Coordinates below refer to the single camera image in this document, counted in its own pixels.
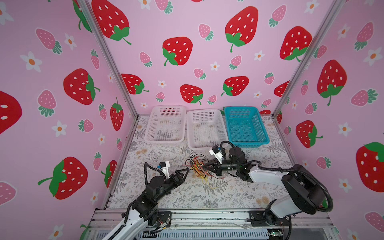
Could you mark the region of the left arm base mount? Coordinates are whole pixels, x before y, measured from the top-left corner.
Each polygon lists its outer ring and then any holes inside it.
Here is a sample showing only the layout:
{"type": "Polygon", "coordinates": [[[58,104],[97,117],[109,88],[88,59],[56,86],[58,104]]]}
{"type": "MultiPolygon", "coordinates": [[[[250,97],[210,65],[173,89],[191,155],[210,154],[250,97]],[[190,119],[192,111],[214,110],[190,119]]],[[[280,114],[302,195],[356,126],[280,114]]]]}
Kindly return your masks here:
{"type": "Polygon", "coordinates": [[[146,221],[149,227],[159,227],[161,224],[166,224],[165,227],[169,228],[172,222],[172,212],[160,211],[149,217],[146,221]]]}

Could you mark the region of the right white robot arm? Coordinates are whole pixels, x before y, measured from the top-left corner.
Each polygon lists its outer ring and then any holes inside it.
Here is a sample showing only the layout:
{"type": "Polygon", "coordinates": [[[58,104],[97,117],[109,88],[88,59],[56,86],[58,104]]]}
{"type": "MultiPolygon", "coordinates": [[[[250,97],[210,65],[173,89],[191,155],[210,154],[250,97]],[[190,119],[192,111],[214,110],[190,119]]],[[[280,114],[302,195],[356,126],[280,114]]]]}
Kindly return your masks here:
{"type": "Polygon", "coordinates": [[[271,201],[263,217],[269,225],[291,215],[317,212],[329,213],[334,208],[328,189],[301,165],[291,168],[267,168],[260,161],[248,161],[239,147],[230,149],[228,157],[223,148],[217,146],[210,151],[214,160],[204,164],[205,171],[221,176],[223,172],[235,172],[235,177],[249,183],[267,183],[284,187],[287,196],[271,201]]]}

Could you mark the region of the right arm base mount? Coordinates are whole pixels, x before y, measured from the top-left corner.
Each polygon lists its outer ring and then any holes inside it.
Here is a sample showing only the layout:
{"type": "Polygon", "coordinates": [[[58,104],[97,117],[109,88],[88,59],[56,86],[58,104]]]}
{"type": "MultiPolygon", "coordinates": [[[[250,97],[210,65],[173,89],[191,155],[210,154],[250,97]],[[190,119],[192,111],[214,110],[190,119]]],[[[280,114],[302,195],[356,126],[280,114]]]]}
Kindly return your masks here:
{"type": "Polygon", "coordinates": [[[292,223],[289,217],[278,218],[269,211],[249,211],[247,222],[253,227],[289,227],[292,223]]]}

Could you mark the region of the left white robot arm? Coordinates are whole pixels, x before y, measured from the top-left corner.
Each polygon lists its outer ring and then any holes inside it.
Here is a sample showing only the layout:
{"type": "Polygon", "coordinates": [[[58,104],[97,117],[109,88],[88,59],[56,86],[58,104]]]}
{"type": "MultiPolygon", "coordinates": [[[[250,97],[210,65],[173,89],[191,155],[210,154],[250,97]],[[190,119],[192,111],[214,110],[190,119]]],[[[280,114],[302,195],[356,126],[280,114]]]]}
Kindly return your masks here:
{"type": "Polygon", "coordinates": [[[132,201],[123,219],[105,237],[105,240],[134,240],[147,227],[156,226],[150,234],[161,232],[167,225],[159,223],[159,201],[182,185],[189,173],[189,169],[177,170],[168,178],[158,170],[158,176],[153,177],[145,185],[144,191],[132,201]]]}

